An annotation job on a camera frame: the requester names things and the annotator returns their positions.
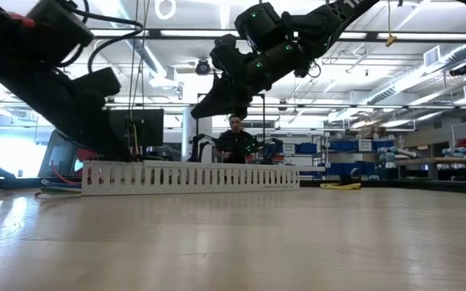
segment man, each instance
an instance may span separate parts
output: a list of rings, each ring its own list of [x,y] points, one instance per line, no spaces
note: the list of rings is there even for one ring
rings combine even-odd
[[[242,130],[242,120],[231,115],[229,118],[230,130],[222,133],[214,149],[214,155],[222,158],[226,163],[246,163],[246,142],[256,139]]]

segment computer monitor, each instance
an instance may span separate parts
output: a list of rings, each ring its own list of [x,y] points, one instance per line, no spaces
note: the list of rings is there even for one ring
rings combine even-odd
[[[134,145],[133,128],[129,124],[129,110],[111,110],[109,112],[111,126],[114,133],[122,140],[124,145]],[[151,146],[163,145],[163,109],[133,110],[132,120],[136,124],[138,146],[146,150]]]

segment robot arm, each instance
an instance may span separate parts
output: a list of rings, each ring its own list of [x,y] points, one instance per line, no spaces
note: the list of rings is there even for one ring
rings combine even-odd
[[[121,89],[112,69],[74,80],[58,69],[76,60],[78,54],[62,63],[72,50],[82,52],[94,40],[72,11],[66,0],[40,0],[26,17],[0,8],[0,83],[82,147],[130,160],[102,109],[105,97]]]
[[[253,95],[270,90],[274,82],[291,71],[297,77],[305,77],[314,60],[323,56],[341,33],[378,1],[339,0],[307,15],[284,13],[282,17],[270,3],[249,8],[236,19],[235,27],[253,52],[240,53],[233,35],[215,41],[210,56],[214,66],[222,70],[222,77],[214,76],[210,93],[192,110],[192,116],[246,116]]]

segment red part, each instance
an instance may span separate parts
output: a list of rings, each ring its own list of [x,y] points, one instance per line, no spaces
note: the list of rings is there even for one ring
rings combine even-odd
[[[33,19],[26,18],[26,17],[24,17],[22,15],[19,15],[17,13],[13,13],[13,12],[8,12],[7,14],[12,19],[21,20],[21,23],[23,24],[24,27],[34,28],[36,26],[36,21],[33,20]]]

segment black cable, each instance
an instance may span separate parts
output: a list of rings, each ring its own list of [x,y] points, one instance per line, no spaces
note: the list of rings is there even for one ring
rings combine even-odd
[[[89,14],[89,2],[87,0],[83,0],[83,2],[84,2],[84,13]],[[88,15],[84,16],[84,18],[82,19],[82,23],[86,24],[88,19],[89,19]],[[78,58],[82,56],[83,51],[84,51],[84,47],[79,44],[77,48],[77,52],[71,57],[71,59],[58,64],[57,67],[65,68],[68,65],[73,65],[78,60]]]
[[[81,44],[79,44],[77,48],[77,52],[71,57],[71,59],[58,64],[57,67],[65,68],[68,65],[73,65],[73,63],[75,63],[78,60],[78,58],[82,56],[83,51],[84,51],[84,47]]]
[[[134,32],[131,32],[131,33],[127,33],[126,35],[123,35],[123,36],[120,36],[120,37],[117,37],[115,39],[112,39],[112,40],[108,40],[106,42],[104,42],[101,46],[99,46],[98,48],[96,48],[93,53],[89,56],[89,60],[87,61],[87,70],[89,71],[89,73],[92,73],[93,72],[93,61],[95,61],[95,57],[96,55],[102,50],[102,49],[105,49],[107,48],[109,45],[111,44],[115,44],[119,41],[122,41],[122,40],[127,40],[129,38],[132,38],[132,37],[135,37],[137,36],[138,34],[142,33],[143,31],[143,26],[141,24],[139,24],[140,26],[138,26],[136,28],[136,30]]]
[[[86,13],[89,13],[89,2],[87,0],[83,0],[83,1],[84,1],[84,11]],[[87,15],[84,16],[84,18],[82,19],[82,23],[86,24],[88,19],[89,17]]]
[[[320,70],[320,72],[319,72],[316,76],[312,76],[311,73],[310,73],[310,70],[309,70],[308,75],[309,75],[311,78],[318,78],[318,77],[321,75],[321,67],[320,67],[320,65],[318,65],[318,63],[317,63],[316,61],[314,61],[314,65],[316,65],[316,67]]]
[[[96,15],[90,12],[86,11],[80,11],[76,8],[73,8],[68,2],[64,2],[63,0],[57,0],[59,4],[61,4],[65,9],[70,11],[71,13],[74,13],[76,15],[81,15],[85,18],[89,19],[96,19],[96,20],[101,20],[101,21],[107,21],[107,22],[113,22],[113,23],[121,23],[121,24],[126,24],[126,25],[133,25],[136,27],[134,32],[127,33],[126,35],[111,39],[103,43],[101,46],[99,46],[97,49],[93,51],[93,53],[89,56],[89,60],[87,61],[87,69],[89,70],[90,73],[93,72],[93,61],[96,58],[96,55],[102,50],[107,48],[111,44],[115,44],[119,41],[126,40],[132,37],[137,36],[138,34],[143,32],[143,24],[139,23],[138,21],[133,21],[133,20],[128,20],[128,19],[119,19],[116,17],[109,17],[105,15]]]

